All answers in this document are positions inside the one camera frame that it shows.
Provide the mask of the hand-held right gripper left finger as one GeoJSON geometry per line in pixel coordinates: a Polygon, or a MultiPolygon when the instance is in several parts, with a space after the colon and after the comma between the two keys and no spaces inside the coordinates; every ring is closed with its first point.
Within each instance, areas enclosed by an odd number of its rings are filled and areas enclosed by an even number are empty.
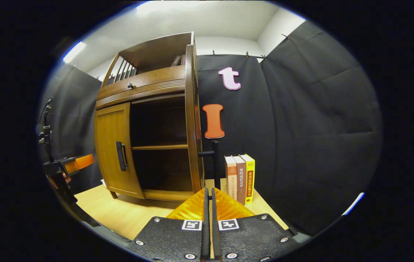
{"type": "Polygon", "coordinates": [[[210,256],[209,193],[202,189],[175,214],[194,219],[152,217],[127,247],[138,257],[156,262],[203,262],[210,256]]]}

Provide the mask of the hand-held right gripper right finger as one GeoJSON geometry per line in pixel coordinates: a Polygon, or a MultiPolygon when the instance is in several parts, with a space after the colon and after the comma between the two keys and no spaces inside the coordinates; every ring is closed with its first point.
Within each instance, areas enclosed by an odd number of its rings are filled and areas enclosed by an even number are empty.
{"type": "Polygon", "coordinates": [[[244,216],[246,208],[212,189],[212,245],[221,262],[271,262],[298,249],[297,234],[268,213],[244,216]]]}

